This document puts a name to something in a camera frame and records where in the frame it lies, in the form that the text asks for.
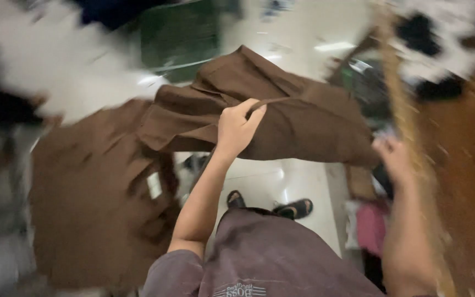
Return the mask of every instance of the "sandal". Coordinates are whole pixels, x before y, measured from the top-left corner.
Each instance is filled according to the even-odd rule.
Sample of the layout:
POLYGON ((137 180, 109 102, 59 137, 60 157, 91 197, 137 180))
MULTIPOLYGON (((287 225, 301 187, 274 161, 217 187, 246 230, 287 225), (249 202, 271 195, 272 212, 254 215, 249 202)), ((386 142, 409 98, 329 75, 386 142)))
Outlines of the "sandal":
POLYGON ((278 206, 272 212, 287 219, 298 220, 307 217, 312 211, 313 202, 305 198, 287 205, 278 206))
POLYGON ((245 204, 245 200, 243 200, 243 197, 241 196, 241 193, 239 191, 234 190, 230 192, 227 196, 227 206, 228 208, 244 208, 247 207, 245 204))

